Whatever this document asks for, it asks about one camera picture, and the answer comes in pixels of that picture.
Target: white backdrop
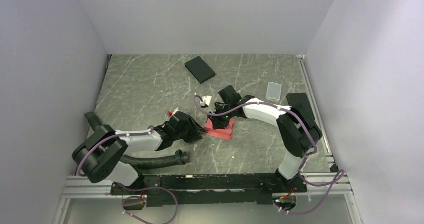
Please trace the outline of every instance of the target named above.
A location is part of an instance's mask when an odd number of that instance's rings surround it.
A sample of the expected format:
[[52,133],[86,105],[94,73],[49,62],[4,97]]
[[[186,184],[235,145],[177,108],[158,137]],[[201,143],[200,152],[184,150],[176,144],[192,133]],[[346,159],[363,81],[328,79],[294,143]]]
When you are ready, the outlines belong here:
[[306,67],[365,224],[424,223],[424,0],[334,0]]
[[80,0],[112,54],[304,54],[333,0]]
[[0,0],[0,223],[49,224],[107,54],[77,0]]

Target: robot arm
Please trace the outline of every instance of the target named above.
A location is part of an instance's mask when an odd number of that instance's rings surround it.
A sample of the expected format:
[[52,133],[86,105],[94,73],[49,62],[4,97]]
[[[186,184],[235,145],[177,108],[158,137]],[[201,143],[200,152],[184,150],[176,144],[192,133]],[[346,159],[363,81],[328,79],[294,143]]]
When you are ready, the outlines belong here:
[[130,186],[143,175],[132,165],[121,162],[122,155],[135,151],[162,150],[179,139],[192,143],[201,139],[201,135],[206,132],[190,115],[179,111],[173,113],[162,125],[131,132],[114,130],[109,125],[103,125],[94,112],[86,113],[85,117],[93,134],[74,150],[72,159],[77,164],[80,165],[89,150],[100,141],[113,136],[93,150],[82,165],[82,170],[92,183],[106,179]]
[[[209,108],[215,107],[215,111],[213,113],[219,114],[234,109],[244,103],[253,102],[259,104],[262,102],[251,95],[246,95],[242,98],[240,94],[236,93],[231,85],[219,91],[218,94],[224,101],[223,103],[215,102],[212,105],[211,102],[213,99],[209,96],[205,96],[201,106]],[[228,126],[230,118],[232,117],[258,119],[278,127],[287,152],[284,155],[283,161],[278,167],[276,174],[280,175],[283,182],[288,184],[296,177],[306,153],[312,148],[312,143],[306,136],[303,128],[296,126],[298,123],[297,119],[287,112],[282,111],[281,108],[290,110],[300,117],[311,134],[314,142],[317,142],[322,137],[322,132],[315,123],[313,114],[310,113],[303,105],[276,105],[276,107],[277,108],[266,105],[246,105],[226,115],[209,115],[208,118],[212,121],[212,127],[214,129],[225,128]]]

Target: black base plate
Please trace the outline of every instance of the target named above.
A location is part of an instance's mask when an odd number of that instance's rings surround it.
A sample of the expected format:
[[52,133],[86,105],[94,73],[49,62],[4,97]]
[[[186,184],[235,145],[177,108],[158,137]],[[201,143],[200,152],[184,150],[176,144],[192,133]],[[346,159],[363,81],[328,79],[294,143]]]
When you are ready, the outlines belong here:
[[[295,193],[307,191],[306,185],[300,178],[295,178],[288,186],[273,173],[254,174],[201,174],[201,175],[145,175],[142,181],[131,185],[132,189],[152,187],[171,189],[181,204],[207,203],[242,203],[256,202],[257,204],[272,204],[272,193],[288,193],[295,187]],[[214,191],[217,189],[233,189],[237,191]],[[111,195],[139,195],[126,191],[118,185],[113,185]],[[149,190],[147,206],[158,207],[172,205],[174,200],[166,192]]]

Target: gray floor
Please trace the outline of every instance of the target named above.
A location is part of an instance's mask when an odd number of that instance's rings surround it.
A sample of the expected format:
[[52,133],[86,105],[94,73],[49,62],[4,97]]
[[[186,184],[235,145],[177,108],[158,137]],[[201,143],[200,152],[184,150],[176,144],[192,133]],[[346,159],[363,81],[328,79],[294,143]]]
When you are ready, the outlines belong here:
[[[306,211],[314,207],[322,196],[299,196],[293,212]],[[146,208],[132,211],[150,223],[164,223],[174,214],[174,206]],[[69,205],[65,224],[140,224],[134,218],[123,215],[121,199],[74,199]],[[255,203],[179,205],[172,224],[351,224],[344,195],[330,195],[313,213],[308,215],[286,215],[278,213],[273,205]]]
[[[184,63],[197,55],[113,55],[96,106],[104,123],[115,129],[144,130],[167,120],[166,112],[179,108],[204,125],[206,116],[193,104],[193,95],[212,95],[233,85],[242,96],[250,94],[265,100],[268,82],[280,83],[278,104],[286,104],[287,93],[306,92],[306,85],[295,55],[200,55],[216,72],[199,84]],[[306,163],[306,172],[329,172],[324,148]],[[273,173],[286,152],[277,128],[258,120],[236,118],[231,140],[204,135],[195,144],[179,140],[158,152],[137,152],[135,157],[171,155],[189,151],[191,163],[146,174],[224,174]]]

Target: red block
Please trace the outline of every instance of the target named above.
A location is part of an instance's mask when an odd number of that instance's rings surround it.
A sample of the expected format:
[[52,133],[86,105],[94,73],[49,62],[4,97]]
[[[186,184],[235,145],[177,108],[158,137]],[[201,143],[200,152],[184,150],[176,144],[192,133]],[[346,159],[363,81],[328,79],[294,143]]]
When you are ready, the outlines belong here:
[[206,121],[206,124],[204,125],[204,129],[206,130],[206,135],[208,136],[230,140],[232,137],[233,125],[234,125],[234,118],[231,118],[226,128],[213,129],[212,121],[208,118]]

